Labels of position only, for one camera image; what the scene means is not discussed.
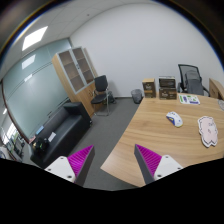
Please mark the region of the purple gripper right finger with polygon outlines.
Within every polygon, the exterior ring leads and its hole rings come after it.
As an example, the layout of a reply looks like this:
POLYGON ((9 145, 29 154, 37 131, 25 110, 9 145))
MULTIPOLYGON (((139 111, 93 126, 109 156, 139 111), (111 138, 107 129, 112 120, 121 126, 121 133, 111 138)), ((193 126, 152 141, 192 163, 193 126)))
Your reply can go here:
POLYGON ((152 183, 182 169, 171 156, 161 156, 154 151, 136 144, 134 155, 146 184, 152 183))

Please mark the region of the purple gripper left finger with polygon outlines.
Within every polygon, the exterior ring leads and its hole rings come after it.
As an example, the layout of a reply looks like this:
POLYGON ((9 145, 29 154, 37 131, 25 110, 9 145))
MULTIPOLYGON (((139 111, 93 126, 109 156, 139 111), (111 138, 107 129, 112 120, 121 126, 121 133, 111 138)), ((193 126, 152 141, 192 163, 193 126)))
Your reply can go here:
POLYGON ((94 155, 94 146, 90 145, 68 157, 58 157, 46 168, 46 171, 83 186, 94 155))

